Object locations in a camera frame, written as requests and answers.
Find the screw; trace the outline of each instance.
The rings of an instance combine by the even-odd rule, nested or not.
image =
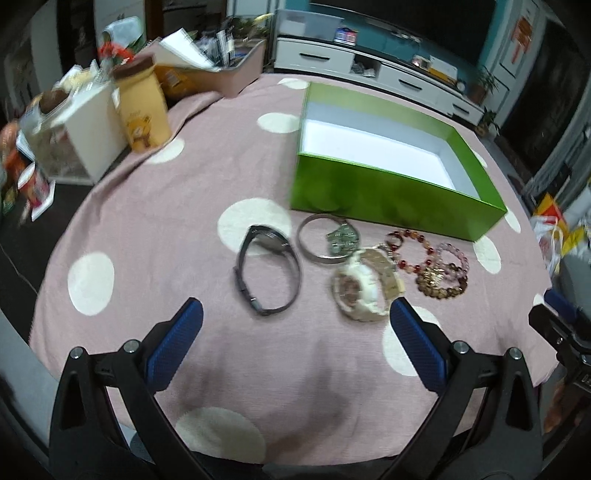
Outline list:
[[[457,352],[457,353],[468,353],[470,350],[470,347],[468,346],[468,344],[466,342],[462,342],[461,340],[454,342],[453,343],[453,349]]]
[[[509,355],[511,355],[513,360],[520,360],[523,358],[523,353],[521,353],[521,350],[515,347],[509,348]]]
[[[139,342],[137,340],[127,340],[123,345],[123,350],[127,353],[134,353],[139,348]]]
[[[84,349],[81,346],[75,346],[71,351],[70,351],[70,356],[74,359],[76,358],[80,358],[82,356],[82,354],[84,353]]]

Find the white polka dot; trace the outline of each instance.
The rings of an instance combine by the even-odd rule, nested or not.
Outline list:
[[[68,293],[74,308],[84,315],[102,312],[111,300],[115,269],[103,252],[80,257],[68,272]]]
[[[476,258],[488,273],[501,271],[501,256],[490,238],[483,236],[474,242],[473,247]]]
[[[272,134],[288,134],[300,127],[300,118],[289,113],[265,113],[256,122],[259,127]]]
[[[413,309],[424,322],[434,323],[438,327],[441,327],[435,318],[435,315],[427,309],[415,306],[413,306]],[[400,340],[398,340],[398,337],[394,333],[390,322],[387,322],[384,334],[382,335],[382,350],[388,364],[399,374],[404,375],[405,377],[418,376],[417,371],[413,367],[413,363],[410,361]]]
[[[519,224],[519,220],[509,209],[507,209],[507,213],[505,214],[505,220],[507,220],[507,223],[513,230],[515,230],[517,233],[521,233],[521,225]]]
[[[536,305],[543,305],[544,303],[545,303],[544,296],[540,295],[539,293],[536,293],[535,297],[534,297],[534,307]]]
[[[263,463],[265,459],[267,446],[261,432],[232,410],[196,408],[179,418],[175,430],[195,452],[245,463]]]
[[[166,145],[162,150],[156,152],[148,160],[147,164],[157,165],[159,163],[166,163],[177,158],[184,149],[184,140],[182,138],[175,138]]]
[[[488,165],[486,164],[486,162],[484,161],[484,158],[482,158],[482,155],[480,155],[476,150],[474,150],[472,148],[472,151],[474,152],[474,156],[478,159],[478,161],[480,162],[480,164],[484,167],[484,168],[488,168]]]
[[[278,83],[293,90],[303,90],[308,87],[308,82],[300,79],[282,79]]]
[[[217,221],[217,234],[222,243],[234,253],[240,251],[242,241],[251,225],[267,225],[279,230],[287,238],[291,235],[289,213],[272,200],[246,199],[229,206]],[[263,247],[251,244],[247,255],[269,253]]]

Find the red beaded bracelet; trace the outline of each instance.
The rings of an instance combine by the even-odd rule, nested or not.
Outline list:
[[[390,257],[397,264],[398,268],[404,270],[406,273],[416,273],[419,274],[425,270],[425,268],[430,267],[435,262],[439,260],[439,256],[437,255],[436,250],[431,246],[429,242],[425,240],[425,236],[421,235],[420,233],[414,230],[405,230],[401,232],[400,230],[395,230],[387,235],[387,238],[390,239],[397,239],[399,244],[396,245],[395,243],[391,242],[390,240],[386,240],[386,244],[390,248],[391,255]],[[411,238],[413,240],[418,241],[423,248],[427,251],[427,259],[417,265],[411,265],[406,260],[402,260],[400,253],[397,251],[400,249],[402,244],[404,243],[404,238]]]

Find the beaded bracelet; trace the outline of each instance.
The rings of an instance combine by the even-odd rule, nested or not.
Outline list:
[[[444,251],[450,252],[454,257],[456,257],[460,261],[461,267],[456,267],[456,265],[453,263],[445,264],[441,259],[441,254]],[[435,262],[435,266],[443,270],[443,278],[445,280],[454,282],[460,278],[467,277],[470,267],[468,266],[468,259],[460,251],[460,249],[454,247],[452,244],[439,244],[435,249],[435,252],[437,253],[437,261]]]
[[[446,265],[446,268],[456,273],[461,270],[460,267],[454,264]],[[443,269],[429,267],[417,276],[416,283],[418,285],[419,291],[422,291],[425,296],[440,300],[457,297],[458,295],[464,293],[468,288],[468,279],[465,276],[457,277],[457,282],[459,283],[457,287],[448,288],[439,287],[439,284],[443,278]]]
[[[419,274],[426,268],[435,265],[436,262],[440,259],[437,255],[437,251],[431,246],[429,242],[425,240],[425,236],[421,235],[416,231],[405,230],[404,232],[401,232],[400,230],[395,230],[389,233],[387,237],[393,240],[398,240],[398,245],[390,240],[386,240],[386,244],[390,248],[390,258],[396,263],[398,268],[404,270],[406,273]],[[406,260],[402,260],[402,257],[397,250],[400,249],[400,247],[404,243],[404,238],[411,238],[413,240],[416,240],[427,251],[427,259],[423,263],[411,265],[408,262],[406,262]]]

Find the potted plant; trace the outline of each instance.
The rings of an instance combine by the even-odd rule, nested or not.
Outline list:
[[[478,72],[476,82],[470,87],[468,98],[475,104],[482,105],[486,95],[498,89],[495,76],[486,67],[482,67]]]
[[[488,135],[488,132],[491,128],[491,125],[493,127],[495,127],[496,131],[498,132],[501,127],[499,127],[499,125],[497,125],[495,123],[495,118],[496,118],[496,112],[493,112],[492,110],[489,110],[488,108],[484,108],[484,115],[482,115],[482,118],[480,119],[480,121],[478,122],[478,125],[476,126],[476,128],[474,129],[474,131],[476,132],[476,135],[478,135],[479,137],[485,137]]]

